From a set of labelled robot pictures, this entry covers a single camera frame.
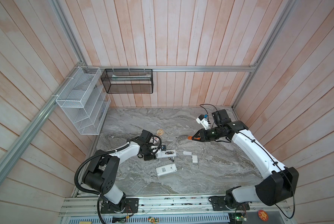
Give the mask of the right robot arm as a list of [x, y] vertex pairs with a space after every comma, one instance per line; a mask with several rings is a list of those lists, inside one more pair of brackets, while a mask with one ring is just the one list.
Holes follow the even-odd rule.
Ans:
[[253, 136], [249, 128], [240, 120], [232, 121], [226, 110], [212, 113], [214, 124], [209, 122], [208, 115], [201, 114], [197, 123], [202, 125], [193, 141], [212, 142], [226, 138], [239, 146], [259, 170], [263, 180], [255, 186], [234, 187], [226, 191], [226, 207], [234, 210], [241, 203], [262, 202], [267, 206], [275, 205], [288, 198], [294, 198], [298, 171], [286, 167], [272, 156]]

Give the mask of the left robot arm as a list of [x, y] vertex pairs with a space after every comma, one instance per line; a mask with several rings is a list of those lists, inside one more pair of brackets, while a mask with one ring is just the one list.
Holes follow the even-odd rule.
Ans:
[[134, 156], [148, 159], [154, 157], [161, 146], [159, 136], [143, 130], [140, 136], [127, 140], [121, 147], [109, 151], [98, 150], [76, 170], [75, 186], [82, 192], [118, 205], [126, 196], [115, 185], [119, 165]]

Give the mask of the orange black screwdriver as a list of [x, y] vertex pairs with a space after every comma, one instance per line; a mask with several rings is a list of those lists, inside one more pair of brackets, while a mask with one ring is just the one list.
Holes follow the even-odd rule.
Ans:
[[179, 136], [179, 137], [176, 137], [176, 139], [187, 139], [187, 140], [192, 140], [192, 136]]

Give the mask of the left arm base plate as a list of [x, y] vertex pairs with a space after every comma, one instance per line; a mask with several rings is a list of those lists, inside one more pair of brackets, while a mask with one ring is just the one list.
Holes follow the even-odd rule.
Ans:
[[122, 199], [119, 204], [114, 204], [112, 202], [102, 202], [100, 207], [100, 213], [102, 214], [118, 214], [118, 213], [137, 213], [139, 209], [139, 199], [138, 198], [125, 198]]

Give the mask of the white air conditioner remote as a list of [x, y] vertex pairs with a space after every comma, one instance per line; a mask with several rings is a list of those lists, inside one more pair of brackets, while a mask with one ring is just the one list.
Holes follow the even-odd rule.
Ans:
[[174, 173], [176, 171], [177, 171], [177, 167], [174, 163], [156, 168], [157, 176], [171, 174], [171, 173]]

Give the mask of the white TV remote control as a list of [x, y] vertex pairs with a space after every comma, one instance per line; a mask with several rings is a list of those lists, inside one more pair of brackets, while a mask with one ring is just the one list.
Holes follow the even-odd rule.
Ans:
[[156, 153], [156, 158], [161, 159], [161, 158], [175, 158], [176, 155], [176, 151], [175, 150], [166, 150], [166, 151], [161, 151], [159, 150]]

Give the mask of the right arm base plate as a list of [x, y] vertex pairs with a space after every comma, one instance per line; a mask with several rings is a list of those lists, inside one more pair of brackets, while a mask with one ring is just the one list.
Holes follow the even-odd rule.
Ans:
[[226, 196], [211, 196], [208, 198], [208, 201], [211, 203], [213, 211], [249, 211], [250, 206], [248, 202], [238, 203], [232, 202]]

